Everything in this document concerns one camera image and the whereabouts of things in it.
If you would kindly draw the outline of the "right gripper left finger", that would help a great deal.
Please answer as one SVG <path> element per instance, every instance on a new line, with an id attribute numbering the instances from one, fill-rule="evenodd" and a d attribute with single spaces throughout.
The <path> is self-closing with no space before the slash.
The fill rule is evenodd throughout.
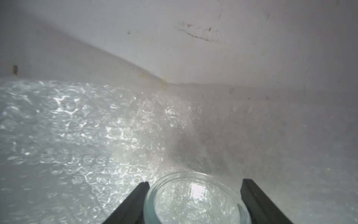
<path id="1" fill-rule="evenodd" d="M 148 182 L 141 182 L 103 224 L 144 224 L 143 208 L 149 189 Z"/>

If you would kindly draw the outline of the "clear bubble wrap roll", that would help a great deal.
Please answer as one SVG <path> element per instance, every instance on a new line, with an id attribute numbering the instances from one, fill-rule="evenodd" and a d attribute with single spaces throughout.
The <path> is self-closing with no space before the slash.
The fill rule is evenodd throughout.
<path id="1" fill-rule="evenodd" d="M 1 79 L 1 223 L 103 222 L 142 181 L 253 179 L 296 224 L 358 221 L 358 110 Z"/>

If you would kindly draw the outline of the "clear ribbed glass vase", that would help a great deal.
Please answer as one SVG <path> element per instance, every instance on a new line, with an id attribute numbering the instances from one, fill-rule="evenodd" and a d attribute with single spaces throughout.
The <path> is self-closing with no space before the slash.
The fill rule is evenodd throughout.
<path id="1" fill-rule="evenodd" d="M 240 198 L 216 178 L 199 172 L 177 172 L 158 179 L 143 207 L 146 224 L 251 224 Z"/>

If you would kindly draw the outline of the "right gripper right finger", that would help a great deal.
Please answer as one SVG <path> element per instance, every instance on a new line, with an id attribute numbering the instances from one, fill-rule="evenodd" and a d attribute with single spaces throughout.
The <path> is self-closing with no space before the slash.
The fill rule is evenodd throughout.
<path id="1" fill-rule="evenodd" d="M 252 179 L 242 180 L 240 192 L 252 224 L 292 224 Z"/>

